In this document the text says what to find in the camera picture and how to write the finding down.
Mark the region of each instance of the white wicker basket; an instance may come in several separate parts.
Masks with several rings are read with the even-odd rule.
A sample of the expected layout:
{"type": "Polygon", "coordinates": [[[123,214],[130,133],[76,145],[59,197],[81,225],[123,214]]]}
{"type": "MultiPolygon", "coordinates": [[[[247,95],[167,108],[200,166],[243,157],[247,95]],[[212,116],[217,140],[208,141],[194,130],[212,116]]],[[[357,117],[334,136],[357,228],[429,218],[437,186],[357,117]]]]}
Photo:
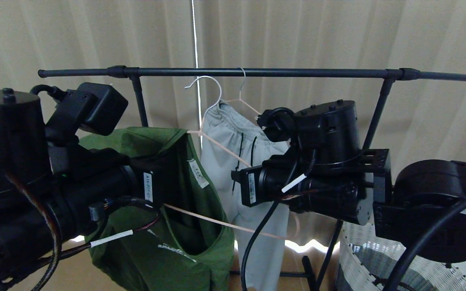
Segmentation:
{"type": "MultiPolygon", "coordinates": [[[[375,236],[373,225],[344,223],[340,245],[338,291],[380,291],[405,247],[375,236]]],[[[457,268],[416,257],[398,291],[466,291],[466,276],[457,268]]]]}

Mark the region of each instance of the horizontal bar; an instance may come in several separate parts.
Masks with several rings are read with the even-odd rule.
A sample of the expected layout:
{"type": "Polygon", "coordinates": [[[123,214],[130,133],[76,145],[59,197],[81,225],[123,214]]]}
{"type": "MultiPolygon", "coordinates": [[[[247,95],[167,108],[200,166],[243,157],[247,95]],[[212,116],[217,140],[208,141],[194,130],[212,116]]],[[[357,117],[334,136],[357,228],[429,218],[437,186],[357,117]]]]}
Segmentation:
{"type": "MultiPolygon", "coordinates": [[[[240,271],[229,271],[230,275],[240,275],[240,271]]],[[[307,278],[307,273],[280,272],[280,277],[307,278]]]]}
{"type": "MultiPolygon", "coordinates": [[[[466,74],[451,74],[441,72],[421,72],[409,68],[398,70],[367,70],[367,69],[291,69],[291,68],[244,68],[246,77],[293,77],[293,78],[378,78],[395,80],[452,80],[466,81],[466,74]]],[[[131,76],[213,76],[213,77],[243,77],[240,68],[136,68],[114,66],[107,69],[76,69],[76,70],[39,70],[39,77],[66,76],[111,76],[128,78],[131,76]]]]}

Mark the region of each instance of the elastic waistband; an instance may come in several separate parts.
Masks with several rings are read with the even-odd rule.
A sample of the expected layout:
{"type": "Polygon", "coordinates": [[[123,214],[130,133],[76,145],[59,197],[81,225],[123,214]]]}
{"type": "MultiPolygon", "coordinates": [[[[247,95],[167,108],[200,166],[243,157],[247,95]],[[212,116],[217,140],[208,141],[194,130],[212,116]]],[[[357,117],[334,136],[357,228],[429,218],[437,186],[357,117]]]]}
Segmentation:
{"type": "Polygon", "coordinates": [[[205,119],[208,120],[211,125],[217,126],[220,123],[224,123],[238,134],[243,133],[244,136],[251,139],[256,137],[257,142],[264,141],[272,143],[260,127],[235,111],[231,105],[222,101],[208,111],[205,119]]]}

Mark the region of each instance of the barcode label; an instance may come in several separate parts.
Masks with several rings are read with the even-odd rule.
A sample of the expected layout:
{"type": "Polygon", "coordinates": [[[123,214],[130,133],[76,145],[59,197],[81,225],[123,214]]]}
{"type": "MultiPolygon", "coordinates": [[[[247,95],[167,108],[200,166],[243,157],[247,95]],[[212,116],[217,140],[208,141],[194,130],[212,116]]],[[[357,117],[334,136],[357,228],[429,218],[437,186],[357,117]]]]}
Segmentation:
{"type": "Polygon", "coordinates": [[[256,202],[256,188],[255,188],[255,174],[250,173],[248,175],[248,182],[249,182],[249,202],[251,204],[256,202]]]}
{"type": "Polygon", "coordinates": [[[188,164],[190,165],[190,169],[192,169],[192,173],[194,174],[195,180],[199,183],[199,186],[201,186],[201,188],[208,186],[210,183],[202,174],[197,162],[194,159],[191,159],[188,161],[188,164]]]}
{"type": "Polygon", "coordinates": [[[143,184],[145,188],[145,200],[154,202],[154,197],[152,195],[152,174],[143,173],[143,184]]]}

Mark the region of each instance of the brown floor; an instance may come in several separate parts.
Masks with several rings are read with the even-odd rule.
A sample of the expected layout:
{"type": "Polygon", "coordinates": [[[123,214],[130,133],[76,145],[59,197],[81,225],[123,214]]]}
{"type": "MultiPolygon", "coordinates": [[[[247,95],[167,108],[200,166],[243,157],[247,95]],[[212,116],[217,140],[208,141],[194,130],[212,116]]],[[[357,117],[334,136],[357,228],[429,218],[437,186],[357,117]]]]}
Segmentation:
{"type": "MultiPolygon", "coordinates": [[[[73,243],[66,243],[63,249],[73,247],[73,243]]],[[[303,272],[301,265],[302,256],[307,255],[311,260],[314,273],[317,275],[321,267],[324,254],[316,249],[311,249],[305,253],[298,254],[289,248],[285,248],[282,271],[303,272]]],[[[232,270],[239,270],[238,260],[235,260],[232,270]]],[[[335,266],[337,265],[337,256],[329,266],[325,282],[322,284],[321,291],[332,290],[333,279],[335,276],[335,266]]],[[[26,280],[16,285],[11,291],[29,291],[44,273],[44,269],[37,271],[29,276],[26,280]]],[[[231,291],[241,290],[240,276],[232,275],[230,277],[231,291]]],[[[105,274],[91,264],[91,258],[88,252],[83,252],[70,259],[63,260],[52,279],[46,284],[43,291],[123,291],[123,289],[112,282],[105,274]]],[[[308,291],[307,280],[305,278],[280,278],[278,291],[308,291]]]]}

